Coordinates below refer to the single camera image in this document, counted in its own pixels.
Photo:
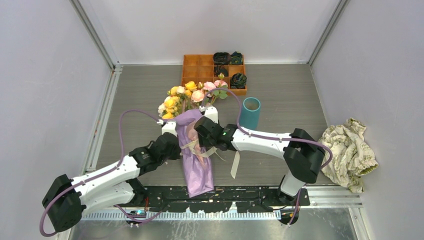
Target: white flower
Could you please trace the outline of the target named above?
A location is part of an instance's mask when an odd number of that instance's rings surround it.
[[[178,88],[176,89],[176,92],[179,94],[183,94],[186,91],[186,88],[183,86],[178,86]]]
[[[163,104],[163,103],[157,108],[157,113],[159,114],[159,117],[162,117],[165,109],[167,109],[167,108],[165,107],[165,104]]]

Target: black mounting plate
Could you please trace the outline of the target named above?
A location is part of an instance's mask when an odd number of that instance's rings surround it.
[[[264,213],[272,212],[271,207],[281,208],[284,205],[277,196],[279,186],[215,186],[213,191],[189,198],[186,186],[144,186],[147,189],[148,206],[152,212],[166,209],[171,213],[205,213],[227,212],[233,202],[238,213]],[[122,207],[144,208],[142,205],[120,204]],[[309,206],[308,190],[302,188],[299,198],[300,206]]]

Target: yellow rose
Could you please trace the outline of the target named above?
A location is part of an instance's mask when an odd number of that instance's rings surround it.
[[[173,107],[170,107],[170,108],[167,108],[167,109],[166,109],[166,112],[167,112],[167,113],[170,113],[170,114],[173,114],[173,113],[175,113],[175,110],[174,110],[174,108],[173,108]]]
[[[170,93],[172,96],[177,95],[178,86],[174,86],[171,88]]]
[[[180,102],[180,98],[178,96],[173,96],[171,98],[175,101],[176,104]]]
[[[184,93],[185,93],[185,95],[187,95],[187,97],[189,97],[189,98],[192,96],[192,91],[190,91],[190,90],[188,90],[188,89],[187,89],[187,90],[185,90],[185,92],[184,92]]]
[[[194,82],[194,81],[189,81],[189,82],[187,82],[187,83],[185,84],[185,87],[186,87],[188,90],[190,90],[190,91],[193,91],[193,90],[196,90],[196,89],[197,89],[197,86],[196,86],[196,84],[195,84],[195,82]]]
[[[173,98],[169,98],[168,100],[166,100],[164,103],[165,107],[168,108],[172,108],[175,106],[176,102]]]
[[[165,115],[162,116],[163,119],[173,119],[174,115],[172,113],[167,112]]]

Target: teal cup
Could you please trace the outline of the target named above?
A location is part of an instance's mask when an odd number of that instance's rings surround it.
[[[240,126],[250,130],[256,130],[261,113],[261,102],[255,97],[247,97],[241,107],[239,119]]]

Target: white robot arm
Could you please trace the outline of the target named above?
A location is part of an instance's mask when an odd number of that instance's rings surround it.
[[[63,174],[53,181],[42,200],[44,208],[63,190],[84,183],[59,198],[47,212],[56,232],[71,228],[83,216],[97,210],[118,204],[141,205],[144,202],[147,191],[137,177],[154,171],[166,160],[180,158],[176,122],[168,121],[162,124],[162,135],[156,141],[131,151],[124,156],[120,166],[110,173],[104,174],[118,166],[118,161],[82,176],[68,178]],[[88,181],[98,175],[102,176]]]
[[[204,116],[194,125],[201,147],[216,147],[223,151],[254,151],[284,159],[290,171],[283,177],[277,191],[278,199],[284,205],[293,205],[296,194],[306,183],[315,183],[324,159],[324,150],[308,143],[274,140],[287,138],[313,139],[302,129],[293,133],[269,133],[249,129],[239,129],[235,124],[221,127],[217,109],[210,106]],[[65,193],[47,212],[56,232],[63,232],[80,219],[97,210],[119,204],[141,206],[147,190],[137,180],[138,176],[154,171],[166,160],[180,158],[181,149],[177,138],[175,121],[162,125],[162,135],[149,145],[138,147],[126,155],[122,163],[115,162],[97,171],[72,179],[66,174],[57,177],[42,204],[44,208],[65,189],[76,186]],[[93,176],[108,174],[88,181]]]
[[[290,171],[281,180],[278,193],[283,203],[292,204],[300,188],[317,181],[324,149],[308,143],[266,139],[298,138],[314,141],[306,131],[296,128],[293,133],[270,133],[245,128],[241,131],[235,124],[221,127],[218,111],[213,106],[207,107],[203,115],[194,126],[201,147],[216,147],[223,151],[253,151],[286,161]]]

